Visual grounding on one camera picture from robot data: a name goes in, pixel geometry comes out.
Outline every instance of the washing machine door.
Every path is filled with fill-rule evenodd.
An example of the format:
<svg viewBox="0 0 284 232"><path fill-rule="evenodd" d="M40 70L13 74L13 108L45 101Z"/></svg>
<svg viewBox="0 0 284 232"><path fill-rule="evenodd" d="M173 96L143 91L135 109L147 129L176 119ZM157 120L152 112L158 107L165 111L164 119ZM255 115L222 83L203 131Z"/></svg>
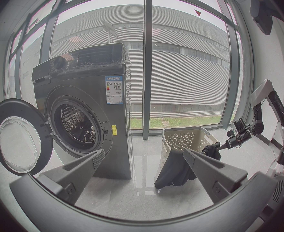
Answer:
<svg viewBox="0 0 284 232"><path fill-rule="evenodd" d="M0 162L22 176L36 174L49 162L53 140L51 127L31 104L20 99L0 103Z"/></svg>

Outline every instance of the qr code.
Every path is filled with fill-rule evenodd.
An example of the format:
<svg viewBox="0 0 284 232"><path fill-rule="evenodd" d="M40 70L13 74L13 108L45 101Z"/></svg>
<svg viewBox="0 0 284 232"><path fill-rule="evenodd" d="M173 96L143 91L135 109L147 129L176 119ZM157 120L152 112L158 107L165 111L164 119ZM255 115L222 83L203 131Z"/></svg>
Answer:
<svg viewBox="0 0 284 232"><path fill-rule="evenodd" d="M114 90L122 90L122 83L114 83Z"/></svg>

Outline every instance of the black cloth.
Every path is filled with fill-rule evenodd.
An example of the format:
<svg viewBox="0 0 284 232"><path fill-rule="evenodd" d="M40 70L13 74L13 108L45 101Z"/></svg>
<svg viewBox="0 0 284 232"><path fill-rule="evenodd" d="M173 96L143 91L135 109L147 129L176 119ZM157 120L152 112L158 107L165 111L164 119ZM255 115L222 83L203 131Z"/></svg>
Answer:
<svg viewBox="0 0 284 232"><path fill-rule="evenodd" d="M219 146L220 142L217 142L213 145L205 146L203 150L205 150L207 156L220 160L221 155L216 150ZM197 177L184 159L183 152L171 150L155 181L155 187L161 189L170 185L182 186L187 180L194 180L195 178Z"/></svg>
<svg viewBox="0 0 284 232"><path fill-rule="evenodd" d="M218 150L216 150L219 147L220 147L220 142L217 142L217 143L214 143L213 145L205 146L202 151L205 152L206 156L212 157L212 158L214 158L216 160L220 160L221 159L221 155L218 152Z"/></svg>

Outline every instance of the washing machine drum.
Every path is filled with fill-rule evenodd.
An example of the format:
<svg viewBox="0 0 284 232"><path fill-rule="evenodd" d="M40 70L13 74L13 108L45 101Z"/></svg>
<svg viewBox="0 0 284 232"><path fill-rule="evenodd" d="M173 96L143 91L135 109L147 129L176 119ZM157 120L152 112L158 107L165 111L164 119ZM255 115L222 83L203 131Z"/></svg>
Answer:
<svg viewBox="0 0 284 232"><path fill-rule="evenodd" d="M98 149L99 122L82 102L73 98L55 102L51 108L51 124L55 141L71 155L81 157Z"/></svg>

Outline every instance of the sky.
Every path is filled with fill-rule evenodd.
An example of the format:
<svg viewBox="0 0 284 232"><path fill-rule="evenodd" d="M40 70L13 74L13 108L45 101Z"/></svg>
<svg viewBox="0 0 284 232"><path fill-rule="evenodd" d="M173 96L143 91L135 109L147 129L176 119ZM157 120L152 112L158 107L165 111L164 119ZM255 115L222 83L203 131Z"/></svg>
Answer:
<svg viewBox="0 0 284 232"><path fill-rule="evenodd" d="M206 3L207 5L213 7L214 9L218 11L221 11L217 3L217 0L200 0L200 1ZM96 10L99 8L110 7L110 6L126 5L126 4L144 4L144 0L92 0L92 1L88 1L80 5L77 5L73 8L70 8L67 11L61 13L59 15L56 25L74 16L80 15L82 13L85 13L91 10ZM212 23L213 25L221 28L222 30L226 32L225 23L221 19L212 15L209 12L206 12L205 10L202 10L188 3L185 3L179 0L152 0L152 5L162 6L162 7L167 7L167 8L183 11L191 15L194 15L196 17L198 17L198 15L195 12L195 10L198 10L202 12L200 15L201 19Z"/></svg>

